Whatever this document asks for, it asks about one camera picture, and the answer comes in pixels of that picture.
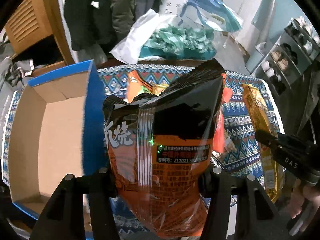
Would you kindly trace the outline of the person's right hand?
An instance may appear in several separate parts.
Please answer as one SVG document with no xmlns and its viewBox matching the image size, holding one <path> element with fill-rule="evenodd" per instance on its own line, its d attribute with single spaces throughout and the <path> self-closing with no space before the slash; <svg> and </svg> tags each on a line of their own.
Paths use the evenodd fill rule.
<svg viewBox="0 0 320 240">
<path fill-rule="evenodd" d="M 317 211 L 319 208 L 319 189 L 303 185 L 299 179 L 296 179 L 290 202 L 287 206 L 288 213 L 292 219 L 302 212 L 304 202 L 308 200 L 312 203 L 313 208 Z"/>
</svg>

